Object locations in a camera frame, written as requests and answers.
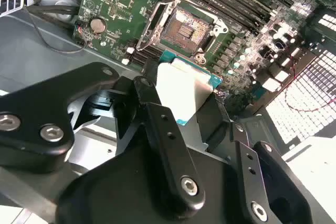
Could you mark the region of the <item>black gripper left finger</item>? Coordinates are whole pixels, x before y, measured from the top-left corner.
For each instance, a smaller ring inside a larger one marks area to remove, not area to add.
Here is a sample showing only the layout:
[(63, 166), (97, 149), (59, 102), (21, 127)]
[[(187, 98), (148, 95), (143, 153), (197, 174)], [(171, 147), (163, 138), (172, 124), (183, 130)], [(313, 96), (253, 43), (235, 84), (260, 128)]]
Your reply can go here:
[(100, 95), (110, 100), (116, 122), (115, 157), (141, 143), (183, 140), (151, 81), (90, 63), (1, 97), (2, 196), (43, 219), (56, 218), (64, 191), (89, 172), (76, 175), (68, 158), (75, 131), (98, 119)]

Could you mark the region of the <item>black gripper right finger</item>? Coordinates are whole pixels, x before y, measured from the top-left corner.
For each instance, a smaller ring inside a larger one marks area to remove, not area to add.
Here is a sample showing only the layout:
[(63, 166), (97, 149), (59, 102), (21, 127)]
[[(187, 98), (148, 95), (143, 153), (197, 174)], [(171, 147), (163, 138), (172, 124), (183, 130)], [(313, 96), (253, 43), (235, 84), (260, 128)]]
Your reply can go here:
[[(223, 161), (202, 162), (206, 205), (228, 223), (313, 223), (314, 197), (270, 143), (250, 143), (215, 97), (200, 108), (200, 133), (210, 153)], [(212, 200), (220, 197), (222, 206)]]

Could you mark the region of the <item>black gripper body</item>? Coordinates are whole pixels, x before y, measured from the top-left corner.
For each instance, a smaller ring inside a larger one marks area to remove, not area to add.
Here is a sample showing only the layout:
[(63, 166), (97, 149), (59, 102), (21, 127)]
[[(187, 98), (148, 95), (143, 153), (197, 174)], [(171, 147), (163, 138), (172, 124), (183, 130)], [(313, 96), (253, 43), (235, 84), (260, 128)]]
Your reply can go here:
[(141, 143), (74, 180), (56, 223), (245, 223), (238, 181), (183, 140)]

